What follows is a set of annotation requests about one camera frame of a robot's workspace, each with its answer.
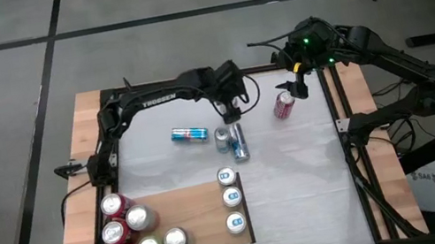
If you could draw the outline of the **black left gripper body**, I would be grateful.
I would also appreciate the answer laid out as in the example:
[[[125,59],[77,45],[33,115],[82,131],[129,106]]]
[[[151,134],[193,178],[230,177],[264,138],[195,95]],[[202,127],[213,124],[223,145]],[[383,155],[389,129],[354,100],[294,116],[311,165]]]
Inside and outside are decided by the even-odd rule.
[[[231,59],[225,61],[213,73],[213,100],[217,103],[229,103],[238,97],[249,103],[248,91],[243,81],[244,73]]]

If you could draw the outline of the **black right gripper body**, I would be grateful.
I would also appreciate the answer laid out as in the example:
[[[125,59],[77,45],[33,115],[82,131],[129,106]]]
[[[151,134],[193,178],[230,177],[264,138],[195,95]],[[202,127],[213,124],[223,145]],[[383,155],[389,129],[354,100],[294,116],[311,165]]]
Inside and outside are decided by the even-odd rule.
[[[339,40],[338,33],[324,20],[315,17],[303,20],[287,37],[288,70],[303,74],[334,65]]]

